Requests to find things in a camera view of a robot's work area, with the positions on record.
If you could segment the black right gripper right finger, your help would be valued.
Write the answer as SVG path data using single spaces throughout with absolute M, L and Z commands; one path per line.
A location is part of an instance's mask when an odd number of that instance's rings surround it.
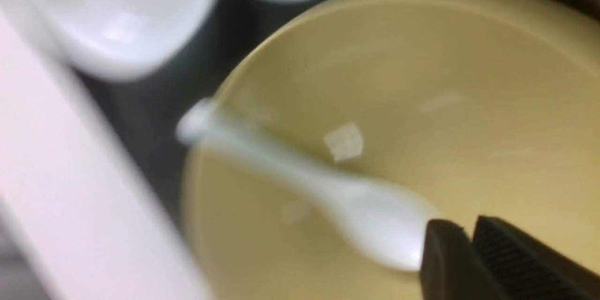
M 511 300 L 597 300 L 599 275 L 499 217 L 480 215 L 472 244 Z

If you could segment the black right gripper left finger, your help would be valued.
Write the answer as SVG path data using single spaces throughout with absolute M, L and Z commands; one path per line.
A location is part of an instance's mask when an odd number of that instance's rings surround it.
M 507 300 L 462 227 L 428 221 L 419 273 L 424 300 Z

